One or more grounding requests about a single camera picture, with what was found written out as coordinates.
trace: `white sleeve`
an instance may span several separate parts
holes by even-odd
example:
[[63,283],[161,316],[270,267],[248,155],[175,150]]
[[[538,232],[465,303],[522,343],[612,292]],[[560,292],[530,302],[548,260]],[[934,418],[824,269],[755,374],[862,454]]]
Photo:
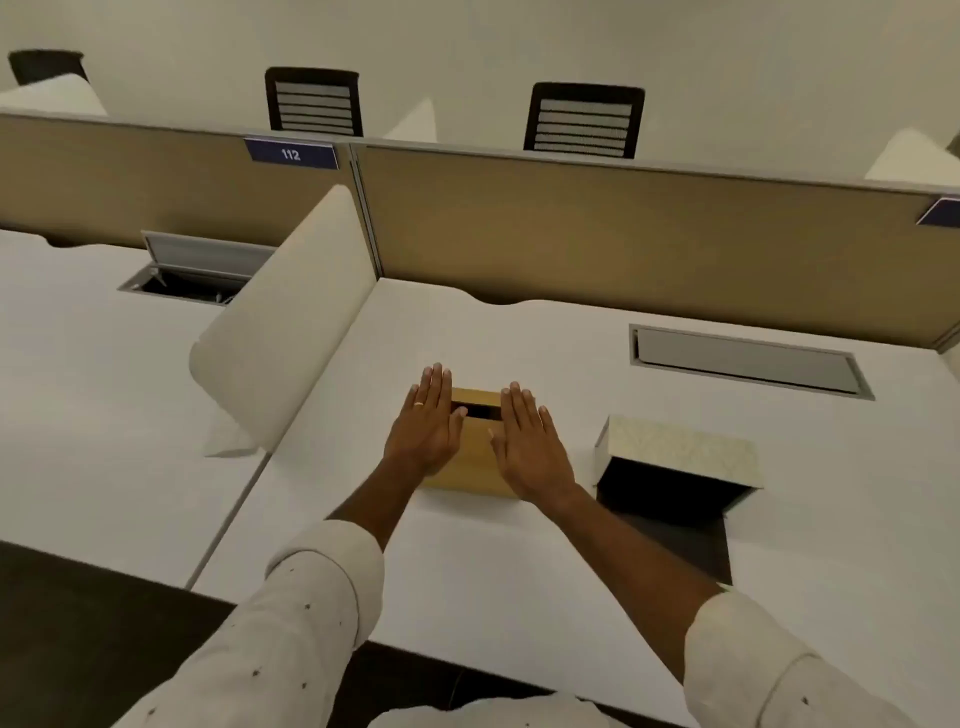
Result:
[[686,707],[703,728],[916,728],[736,592],[700,608],[684,660]]
[[354,523],[318,523],[271,560],[259,591],[116,726],[324,726],[353,649],[380,616],[382,593],[376,539]]

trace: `wooden box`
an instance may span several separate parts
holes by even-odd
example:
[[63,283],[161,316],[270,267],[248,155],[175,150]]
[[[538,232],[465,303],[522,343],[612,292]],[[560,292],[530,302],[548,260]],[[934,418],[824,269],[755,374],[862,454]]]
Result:
[[597,500],[660,522],[714,522],[763,487],[753,443],[681,425],[611,415],[595,455]]
[[448,491],[464,491],[481,496],[516,498],[516,494],[500,477],[496,456],[490,446],[489,430],[503,434],[500,418],[500,393],[478,389],[453,388],[453,405],[467,408],[460,451],[436,475],[426,478],[423,485]]

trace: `yellow box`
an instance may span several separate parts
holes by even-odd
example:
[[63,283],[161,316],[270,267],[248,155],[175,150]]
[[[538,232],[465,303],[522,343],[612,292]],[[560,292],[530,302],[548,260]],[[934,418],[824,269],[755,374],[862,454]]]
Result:
[[480,496],[516,498],[516,493],[500,477],[496,456],[490,447],[490,434],[503,434],[500,419],[500,393],[479,389],[453,388],[453,405],[467,408],[460,451],[436,475],[426,478],[423,485],[448,491],[463,491]]

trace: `chair backrest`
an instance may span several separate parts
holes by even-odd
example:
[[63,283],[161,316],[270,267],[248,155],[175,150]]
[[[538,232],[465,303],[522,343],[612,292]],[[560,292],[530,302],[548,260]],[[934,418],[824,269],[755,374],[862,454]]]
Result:
[[331,68],[268,68],[270,128],[363,136],[359,73]]
[[7,56],[13,77],[20,85],[35,84],[38,81],[57,78],[67,73],[75,73],[86,78],[78,51],[23,50],[13,51]]
[[622,85],[534,85],[523,148],[632,159],[644,91]]

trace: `finger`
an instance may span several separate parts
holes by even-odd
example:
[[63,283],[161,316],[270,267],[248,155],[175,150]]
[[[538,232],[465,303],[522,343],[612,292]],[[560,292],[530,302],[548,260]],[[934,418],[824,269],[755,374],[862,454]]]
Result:
[[510,399],[513,400],[516,423],[520,425],[520,429],[529,427],[530,415],[527,412],[527,405],[523,401],[523,393],[520,392],[520,385],[515,381],[510,382]]
[[529,389],[523,390],[523,405],[527,409],[527,417],[530,418],[530,425],[533,427],[543,427],[540,424],[540,413],[537,411],[537,400],[534,393]]
[[440,389],[444,385],[444,367],[438,361],[433,365],[433,371],[430,373],[430,391],[426,396],[426,406],[436,407],[440,401]]
[[441,412],[450,411],[450,401],[453,399],[453,373],[444,369],[444,378],[440,384],[440,401],[437,403]]
[[403,406],[400,407],[400,412],[406,412],[408,409],[413,409],[414,406],[414,397],[417,396],[417,385],[412,384],[410,389],[407,390],[407,396],[403,400]]
[[456,452],[460,449],[460,433],[464,431],[464,420],[467,418],[467,408],[457,407],[457,411],[450,415],[450,449]]
[[420,387],[417,389],[417,395],[414,397],[414,403],[423,404],[426,402],[426,396],[430,392],[430,377],[433,376],[433,367],[425,367],[423,374],[420,375]]
[[507,440],[503,435],[494,435],[491,429],[487,432],[490,433],[490,447],[496,456],[496,467],[503,473],[507,469]]
[[503,420],[503,431],[508,438],[520,432],[514,412],[514,398],[511,397],[509,389],[500,390],[500,419]]
[[543,429],[546,430],[546,433],[556,437],[557,428],[553,425],[553,417],[550,415],[550,410],[548,410],[546,407],[541,407],[540,419],[543,421]]

